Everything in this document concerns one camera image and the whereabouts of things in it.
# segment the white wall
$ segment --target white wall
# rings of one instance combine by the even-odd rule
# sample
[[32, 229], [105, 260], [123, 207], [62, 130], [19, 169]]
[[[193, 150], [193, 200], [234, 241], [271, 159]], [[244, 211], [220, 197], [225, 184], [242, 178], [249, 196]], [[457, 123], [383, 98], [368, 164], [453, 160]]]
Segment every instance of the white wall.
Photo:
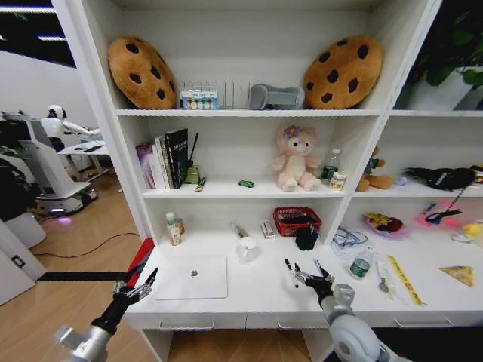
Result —
[[[6, 51], [0, 51], [0, 68], [0, 111], [21, 109], [40, 119], [47, 116], [49, 105], [58, 104], [71, 122], [98, 127], [77, 69]], [[64, 135], [63, 142], [71, 146], [81, 140], [75, 135]], [[73, 158], [79, 169], [90, 164], [87, 156]]]

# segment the robotic hand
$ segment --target robotic hand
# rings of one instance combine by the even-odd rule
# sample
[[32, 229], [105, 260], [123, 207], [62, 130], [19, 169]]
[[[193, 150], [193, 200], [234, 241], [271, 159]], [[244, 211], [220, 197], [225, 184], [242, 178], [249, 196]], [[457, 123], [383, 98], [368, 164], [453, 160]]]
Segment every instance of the robotic hand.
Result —
[[94, 319], [88, 331], [82, 336], [73, 328], [63, 326], [54, 334], [54, 341], [71, 351], [71, 357], [64, 362], [105, 362], [106, 344], [114, 336], [117, 326], [129, 305], [147, 296], [156, 278], [158, 268], [154, 269], [144, 284], [127, 287], [126, 284], [141, 265], [128, 271], [120, 281], [115, 282], [112, 302], [104, 313]]
[[332, 285], [334, 277], [319, 264], [321, 277], [301, 271], [295, 264], [297, 280], [311, 287], [318, 297], [318, 303], [327, 318], [332, 344], [339, 359], [346, 362], [402, 362], [400, 358], [384, 345], [376, 333], [351, 309], [355, 291], [347, 284]]

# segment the tape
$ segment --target tape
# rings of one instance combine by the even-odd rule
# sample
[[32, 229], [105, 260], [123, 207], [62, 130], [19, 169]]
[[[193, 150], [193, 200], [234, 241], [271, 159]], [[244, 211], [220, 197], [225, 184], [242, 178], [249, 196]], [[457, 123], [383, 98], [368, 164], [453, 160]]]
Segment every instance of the tape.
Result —
[[394, 256], [388, 255], [387, 259], [392, 264], [392, 267], [394, 268], [395, 272], [399, 275], [399, 278], [401, 279], [403, 285], [405, 286], [406, 290], [408, 291], [409, 295], [413, 299], [414, 304], [416, 305], [426, 305], [424, 303], [420, 296], [417, 295], [416, 290], [413, 288], [413, 285], [409, 281], [409, 279], [406, 277], [406, 274], [402, 271], [401, 267], [399, 266], [398, 262], [395, 260]]

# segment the small red basket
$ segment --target small red basket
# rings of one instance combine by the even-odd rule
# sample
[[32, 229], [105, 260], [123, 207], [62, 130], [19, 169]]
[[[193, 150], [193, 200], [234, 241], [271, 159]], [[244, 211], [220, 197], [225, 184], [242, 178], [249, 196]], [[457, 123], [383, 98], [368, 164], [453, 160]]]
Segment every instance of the small red basket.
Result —
[[297, 229], [299, 228], [306, 228], [310, 224], [308, 222], [304, 224], [285, 224], [283, 219], [280, 217], [287, 218], [287, 217], [295, 217], [295, 216], [302, 216], [307, 215], [312, 217], [315, 220], [314, 223], [314, 230], [318, 232], [320, 227], [322, 226], [322, 220], [317, 216], [314, 210], [308, 207], [296, 207], [296, 206], [289, 206], [289, 207], [277, 207], [273, 212], [273, 219], [275, 221], [275, 225], [277, 225], [277, 230], [281, 236], [295, 236], [297, 233]]

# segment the white desk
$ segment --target white desk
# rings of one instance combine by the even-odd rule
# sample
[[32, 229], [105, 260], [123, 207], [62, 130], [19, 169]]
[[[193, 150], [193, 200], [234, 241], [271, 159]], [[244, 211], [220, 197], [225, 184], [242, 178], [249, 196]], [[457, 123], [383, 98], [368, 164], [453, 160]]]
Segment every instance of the white desk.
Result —
[[[355, 289], [352, 308], [371, 327], [452, 327], [483, 323], [483, 249], [472, 244], [441, 240], [424, 245], [425, 231], [415, 232], [407, 241], [388, 241], [371, 235], [377, 250], [393, 255], [399, 262], [425, 306], [413, 304], [398, 276], [388, 265], [399, 294], [405, 299], [390, 300], [379, 291], [375, 268], [357, 281], [350, 277], [329, 246], [319, 242], [313, 251], [300, 251], [292, 238], [260, 240], [262, 253], [247, 265], [235, 255], [236, 236], [226, 231], [193, 228], [186, 240], [172, 247], [166, 237], [153, 250], [139, 281], [144, 282], [155, 267], [172, 256], [225, 255], [227, 257], [228, 297], [225, 299], [155, 300], [153, 292], [126, 312], [128, 323], [138, 330], [158, 360], [166, 361], [174, 330], [213, 328], [279, 328], [302, 330], [313, 361], [322, 361], [331, 352], [328, 324], [313, 290], [303, 285], [295, 289], [284, 259], [296, 262], [302, 270], [318, 275], [316, 258], [336, 282]], [[248, 230], [258, 235], [256, 229]], [[467, 287], [438, 270], [441, 266], [471, 265], [475, 286]]]
[[[89, 149], [90, 147], [94, 146], [101, 146], [99, 149], [96, 149], [92, 152], [84, 152], [84, 150]], [[69, 166], [71, 171], [75, 174], [75, 177], [77, 178], [77, 181], [81, 181], [81, 174], [77, 170], [77, 167], [72, 160], [70, 155], [84, 155], [84, 156], [89, 156], [91, 159], [92, 163], [96, 167], [97, 170], [97, 175], [90, 177], [88, 181], [92, 181], [93, 179], [96, 179], [100, 175], [106, 173], [109, 171], [109, 169], [103, 169], [100, 166], [99, 159], [97, 156], [109, 156], [109, 151], [107, 151], [107, 147], [104, 141], [89, 141], [86, 143], [79, 143], [78, 145], [74, 146], [69, 146], [66, 147], [65, 149], [59, 151], [57, 153], [58, 155], [62, 155], [66, 158], [67, 162], [69, 162]]]

